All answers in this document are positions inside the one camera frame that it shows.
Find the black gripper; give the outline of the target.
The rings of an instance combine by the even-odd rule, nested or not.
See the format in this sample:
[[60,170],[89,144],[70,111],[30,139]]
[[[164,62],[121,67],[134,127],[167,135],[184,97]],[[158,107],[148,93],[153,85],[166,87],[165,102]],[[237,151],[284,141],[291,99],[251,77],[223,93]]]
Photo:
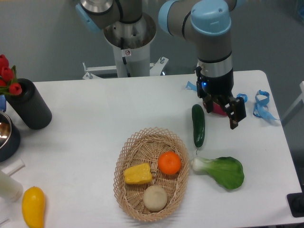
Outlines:
[[196,67],[197,95],[203,98],[207,113],[214,110],[214,95],[220,95],[219,105],[229,117],[231,130],[238,127],[238,123],[246,116],[245,101],[242,97],[232,97],[234,85],[233,70],[219,77],[209,77],[201,73],[202,68]]

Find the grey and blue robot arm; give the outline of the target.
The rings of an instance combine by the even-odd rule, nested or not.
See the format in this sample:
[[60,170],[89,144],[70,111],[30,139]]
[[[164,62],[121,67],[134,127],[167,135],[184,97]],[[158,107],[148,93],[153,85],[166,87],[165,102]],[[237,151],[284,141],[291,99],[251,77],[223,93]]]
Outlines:
[[240,0],[169,0],[158,21],[144,13],[140,0],[81,0],[76,11],[92,31],[103,31],[113,47],[119,77],[150,75],[150,44],[157,27],[195,45],[197,94],[208,113],[218,104],[234,129],[246,117],[234,85],[230,12]]

